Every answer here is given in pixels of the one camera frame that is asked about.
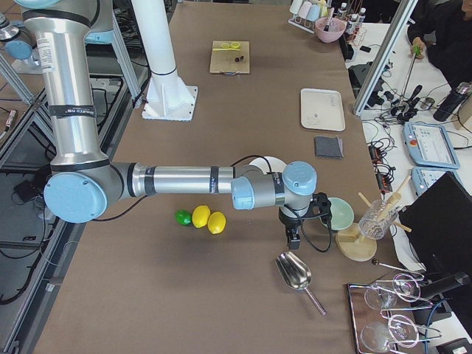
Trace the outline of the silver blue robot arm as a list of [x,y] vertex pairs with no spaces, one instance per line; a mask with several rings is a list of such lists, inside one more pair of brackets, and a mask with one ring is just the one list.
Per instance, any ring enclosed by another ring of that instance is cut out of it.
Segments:
[[37,41],[48,110],[55,137],[52,177],[44,200],[70,223],[100,217],[125,198],[164,193],[225,194],[235,209],[279,207],[288,247],[300,244],[298,230],[313,216],[317,174],[306,162],[281,172],[245,167],[146,167],[113,163],[100,148],[91,93],[86,37],[111,23],[108,1],[23,1],[24,23]]

